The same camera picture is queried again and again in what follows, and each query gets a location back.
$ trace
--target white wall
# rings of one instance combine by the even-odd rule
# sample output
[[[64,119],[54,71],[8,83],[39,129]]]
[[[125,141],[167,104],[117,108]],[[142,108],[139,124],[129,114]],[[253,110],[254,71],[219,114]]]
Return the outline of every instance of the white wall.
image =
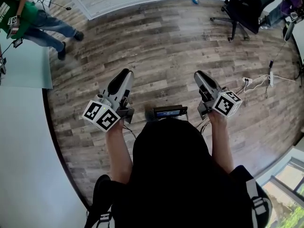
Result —
[[[59,162],[41,89],[0,87],[0,227],[83,228],[86,209]]]

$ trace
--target wire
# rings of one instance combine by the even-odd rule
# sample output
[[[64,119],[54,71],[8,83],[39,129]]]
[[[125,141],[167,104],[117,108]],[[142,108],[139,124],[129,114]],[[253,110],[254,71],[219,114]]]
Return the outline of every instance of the wire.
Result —
[[[201,127],[201,129],[200,129],[200,134],[203,134],[203,133],[204,133],[204,131],[205,131],[205,129],[206,129],[206,127],[208,126],[209,123],[210,123],[210,120],[209,120],[208,122],[206,122],[206,124],[203,125],[203,126]]]
[[[246,82],[244,83],[243,87],[242,87],[236,94],[239,95],[240,92],[242,92],[242,90],[243,90],[244,88],[246,88],[247,86],[248,86],[248,81],[246,81]]]
[[[273,75],[274,77],[277,77],[277,78],[281,78],[281,79],[286,79],[286,80],[289,80],[289,81],[292,81],[292,82],[295,82],[295,80],[292,80],[292,79],[288,79],[288,78],[283,78],[283,77],[280,77],[280,76],[276,76],[276,75]]]
[[[60,7],[64,8],[64,9],[66,9],[66,10],[71,10],[71,9],[72,9],[71,7],[63,7],[63,6],[61,6],[61,5],[57,4],[57,3],[54,3],[54,2],[50,2],[50,1],[46,1],[46,0],[43,0],[43,1],[44,1],[44,2],[49,2],[49,3],[55,4],[55,5],[60,6]]]
[[[11,44],[13,44],[13,43],[14,43],[14,42],[10,43],[10,45],[8,46],[8,48],[5,49],[4,52],[6,52],[6,51],[9,49],[9,47],[11,46]]]
[[[208,118],[205,118],[199,125],[196,126],[196,128],[198,128],[200,125],[203,124],[204,121],[206,121]]]
[[[129,130],[133,134],[134,138],[136,139],[136,135],[133,133],[133,131],[130,128],[126,127],[126,125],[123,125],[123,126],[124,126],[124,129]]]
[[[267,92],[268,87],[269,87],[269,81],[268,81],[268,84],[267,84],[266,90],[265,90],[265,98],[266,98],[266,99],[268,98],[268,92]]]
[[[277,55],[276,55],[275,59],[273,60],[273,62],[275,62],[277,56],[280,54],[280,52],[282,51],[282,49],[283,49],[283,47],[285,46],[285,44],[286,44],[286,41],[284,42],[283,46],[281,47],[281,50],[277,53]]]
[[[256,85],[256,87],[254,87],[253,89],[249,89],[249,90],[247,90],[247,91],[245,91],[246,88],[244,88],[244,93],[247,93],[248,91],[255,90],[258,86],[261,86],[261,85],[265,82],[265,80],[268,78],[268,74],[263,75],[263,76],[261,76],[261,77],[264,78],[264,80],[263,80],[262,83],[260,83],[259,85]]]

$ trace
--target floor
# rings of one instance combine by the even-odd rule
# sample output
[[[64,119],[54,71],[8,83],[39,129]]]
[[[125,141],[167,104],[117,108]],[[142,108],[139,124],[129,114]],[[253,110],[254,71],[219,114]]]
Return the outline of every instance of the floor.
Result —
[[[54,2],[73,5],[70,0]],[[189,108],[189,121],[194,126],[201,122],[197,111],[200,95],[193,78],[197,70],[233,91],[242,88],[242,77],[256,79],[267,74],[271,59],[275,60],[275,75],[293,79],[297,74],[294,42],[284,45],[279,27],[258,35],[250,33],[250,41],[244,41],[237,31],[229,43],[231,24],[209,20],[225,16],[221,5],[215,0],[200,0],[198,6],[190,0],[167,0],[122,9],[92,21],[87,21],[75,5],[71,11],[51,7],[54,16],[85,33],[81,43],[65,39],[68,55],[64,62],[50,50],[54,89],[48,92],[48,100],[62,154],[89,202],[95,181],[108,173],[110,166],[104,133],[81,115],[99,87],[123,68],[135,75],[130,98],[135,115],[129,127],[136,135],[145,125],[145,105],[182,104]],[[276,79],[275,87],[268,87],[268,98],[265,90],[266,82],[242,93],[243,104],[228,120],[235,166],[245,165],[253,175],[293,145],[304,120],[304,93],[299,82]],[[127,130],[124,136],[132,153],[134,137]],[[204,137],[211,148],[210,126]]]

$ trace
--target forearm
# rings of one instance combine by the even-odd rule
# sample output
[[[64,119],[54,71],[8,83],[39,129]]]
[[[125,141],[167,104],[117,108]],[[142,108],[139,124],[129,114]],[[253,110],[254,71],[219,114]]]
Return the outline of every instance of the forearm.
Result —
[[[122,131],[109,131],[105,137],[110,155],[112,180],[127,184],[133,164],[123,136]]]
[[[20,16],[21,15],[26,1],[27,0],[20,0],[16,16],[18,16],[18,15]]]
[[[231,173],[233,171],[233,159],[226,121],[212,125],[212,158],[225,172]]]

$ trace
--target sneaker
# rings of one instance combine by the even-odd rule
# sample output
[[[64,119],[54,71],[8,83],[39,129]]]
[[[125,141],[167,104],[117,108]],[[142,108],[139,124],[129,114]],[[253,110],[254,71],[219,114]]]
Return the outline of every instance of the sneaker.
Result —
[[[62,43],[63,43],[64,47],[63,47],[62,51],[58,52],[58,59],[59,60],[64,60],[66,58],[66,43],[64,41]]]
[[[84,34],[81,31],[77,31],[74,38],[78,41],[82,41],[84,39]]]
[[[106,213],[113,202],[110,191],[113,189],[113,183],[108,175],[102,175],[98,178],[93,192],[93,204],[90,207],[87,216],[85,228],[92,228],[99,221],[100,215]]]

